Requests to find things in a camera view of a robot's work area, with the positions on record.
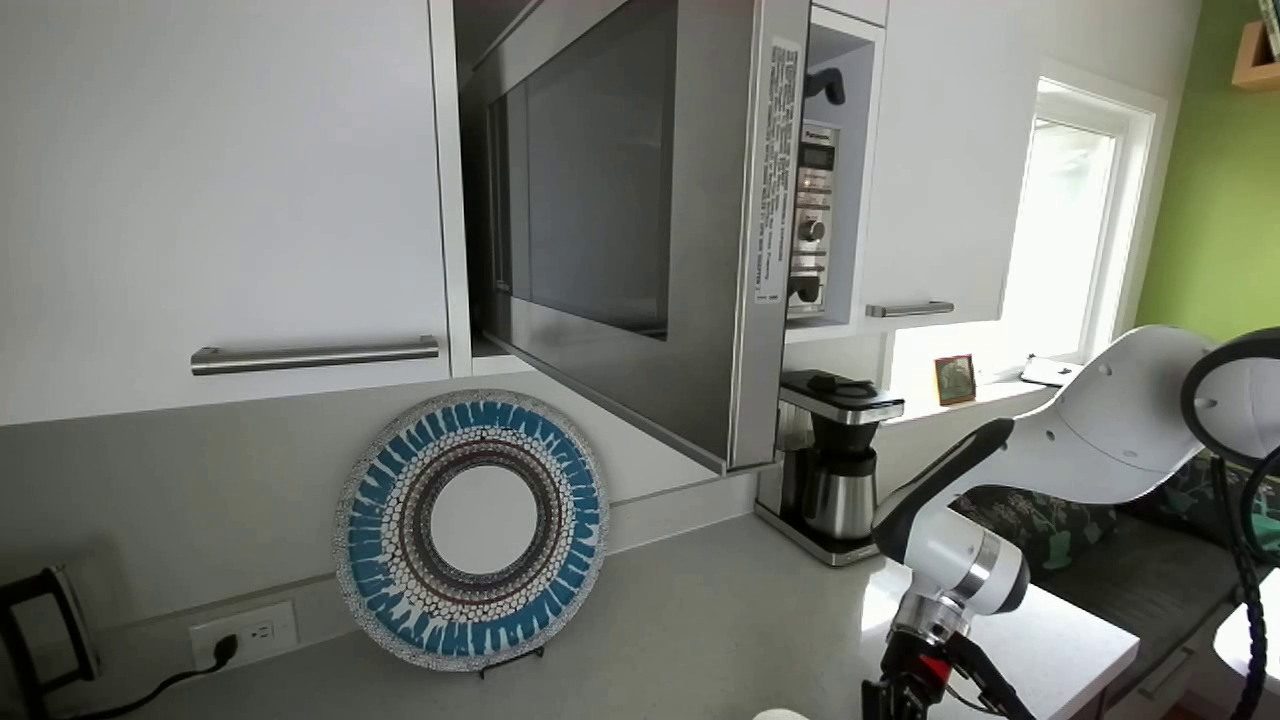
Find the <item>small framed picture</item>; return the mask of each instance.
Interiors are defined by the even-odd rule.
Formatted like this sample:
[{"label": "small framed picture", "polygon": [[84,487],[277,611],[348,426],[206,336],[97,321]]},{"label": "small framed picture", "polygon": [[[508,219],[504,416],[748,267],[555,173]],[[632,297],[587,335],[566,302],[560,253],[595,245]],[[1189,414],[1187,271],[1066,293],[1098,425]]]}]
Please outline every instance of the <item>small framed picture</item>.
[{"label": "small framed picture", "polygon": [[933,361],[933,374],[938,380],[938,405],[955,405],[978,397],[978,384],[973,379],[973,355],[938,357]]}]

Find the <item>decorative plate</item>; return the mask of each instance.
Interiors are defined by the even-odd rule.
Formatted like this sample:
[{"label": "decorative plate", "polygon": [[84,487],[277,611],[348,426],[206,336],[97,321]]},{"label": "decorative plate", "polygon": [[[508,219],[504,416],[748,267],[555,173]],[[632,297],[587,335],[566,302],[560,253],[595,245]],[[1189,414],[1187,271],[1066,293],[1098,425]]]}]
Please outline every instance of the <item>decorative plate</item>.
[{"label": "decorative plate", "polygon": [[609,510],[582,434],[504,391],[458,391],[393,420],[338,503],[338,584],[402,660],[479,670],[541,647],[604,561]]}]

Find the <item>microwave knob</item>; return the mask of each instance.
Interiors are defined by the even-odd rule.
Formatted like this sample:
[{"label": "microwave knob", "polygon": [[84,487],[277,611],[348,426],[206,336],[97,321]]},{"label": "microwave knob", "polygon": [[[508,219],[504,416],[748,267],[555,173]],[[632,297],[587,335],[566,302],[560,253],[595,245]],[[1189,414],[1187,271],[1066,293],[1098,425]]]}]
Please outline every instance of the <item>microwave knob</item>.
[{"label": "microwave knob", "polygon": [[827,225],[822,220],[805,220],[800,223],[800,240],[818,242],[827,237]]}]

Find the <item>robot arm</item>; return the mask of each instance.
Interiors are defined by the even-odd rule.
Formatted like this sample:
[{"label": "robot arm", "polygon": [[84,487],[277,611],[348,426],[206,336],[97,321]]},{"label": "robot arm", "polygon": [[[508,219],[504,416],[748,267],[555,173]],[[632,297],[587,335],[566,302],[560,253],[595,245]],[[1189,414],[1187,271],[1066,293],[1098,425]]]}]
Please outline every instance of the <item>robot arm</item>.
[{"label": "robot arm", "polygon": [[1119,338],[1044,406],[992,420],[952,446],[877,510],[881,551],[913,571],[865,717],[923,717],[951,667],[982,700],[1030,717],[965,634],[974,615],[1016,609],[1029,584],[1021,551],[947,506],[978,486],[1119,503],[1165,482],[1206,445],[1256,466],[1280,446],[1280,329],[1217,350],[1203,337],[1144,327]]}]

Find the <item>wooden shelf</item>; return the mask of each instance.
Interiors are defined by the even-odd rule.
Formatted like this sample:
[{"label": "wooden shelf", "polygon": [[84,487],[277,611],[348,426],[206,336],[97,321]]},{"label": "wooden shelf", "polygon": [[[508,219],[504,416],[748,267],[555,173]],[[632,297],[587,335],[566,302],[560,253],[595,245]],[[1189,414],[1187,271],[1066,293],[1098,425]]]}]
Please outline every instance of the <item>wooden shelf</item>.
[{"label": "wooden shelf", "polygon": [[1271,46],[1261,20],[1244,26],[1231,85],[1251,92],[1280,90],[1280,63],[1271,56]]}]

